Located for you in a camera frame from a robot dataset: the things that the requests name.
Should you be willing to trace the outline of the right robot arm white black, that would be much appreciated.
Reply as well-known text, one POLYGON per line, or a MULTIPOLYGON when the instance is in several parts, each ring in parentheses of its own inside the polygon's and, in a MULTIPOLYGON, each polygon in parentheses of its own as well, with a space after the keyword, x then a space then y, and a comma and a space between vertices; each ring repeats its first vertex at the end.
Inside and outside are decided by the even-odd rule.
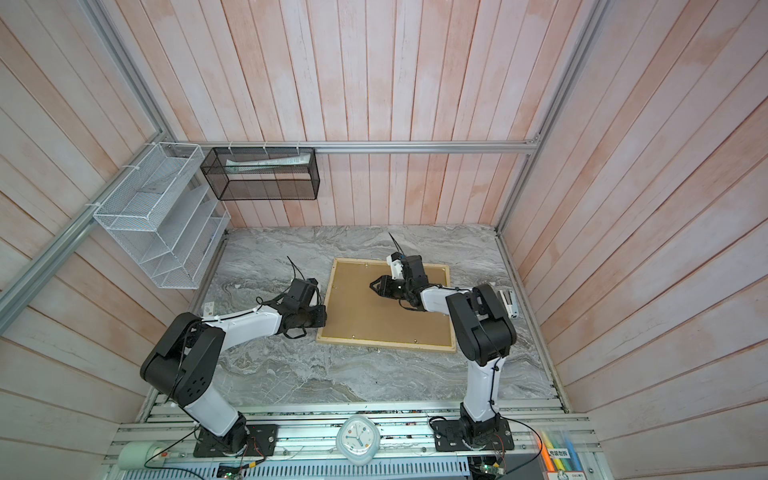
POLYGON ((517 342, 517 333, 499 293, 488 284, 471 289, 429 281, 419 255, 395 252, 387 258, 391 273, 370 284, 378 296, 406 310, 449 317, 462 354, 468 360, 467 389, 459 418, 428 420, 438 451, 514 448, 509 422, 497 411, 500 373, 517 342))

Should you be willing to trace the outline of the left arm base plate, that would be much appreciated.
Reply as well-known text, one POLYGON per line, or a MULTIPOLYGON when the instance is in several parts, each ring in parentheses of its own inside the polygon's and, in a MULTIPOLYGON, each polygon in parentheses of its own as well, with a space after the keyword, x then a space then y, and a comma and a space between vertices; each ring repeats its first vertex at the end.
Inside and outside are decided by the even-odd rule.
POLYGON ((274 454, 277 439, 276 424, 236 424, 234 430, 224 437, 217 437, 202 428, 193 457, 269 457, 274 454))

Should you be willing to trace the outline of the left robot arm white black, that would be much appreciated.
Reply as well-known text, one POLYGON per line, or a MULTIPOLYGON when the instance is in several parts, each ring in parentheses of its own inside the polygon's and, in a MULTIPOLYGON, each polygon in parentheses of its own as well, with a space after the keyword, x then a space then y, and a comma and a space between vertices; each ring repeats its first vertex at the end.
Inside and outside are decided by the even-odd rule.
POLYGON ((140 377, 202 427, 201 436, 227 456, 242 454, 249 431, 243 414, 213 386, 220 354, 262 337, 321 328, 327 319, 316 279, 295 278, 286 291, 241 312, 178 315, 140 367, 140 377))

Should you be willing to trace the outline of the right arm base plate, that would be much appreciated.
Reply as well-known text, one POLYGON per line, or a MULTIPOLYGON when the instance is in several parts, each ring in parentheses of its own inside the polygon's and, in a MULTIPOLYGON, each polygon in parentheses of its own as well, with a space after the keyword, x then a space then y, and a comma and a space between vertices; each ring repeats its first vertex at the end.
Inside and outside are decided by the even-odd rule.
POLYGON ((501 418, 473 422, 464 418, 432 417, 428 422, 439 452, 470 450, 506 452, 515 449, 509 423, 501 418))

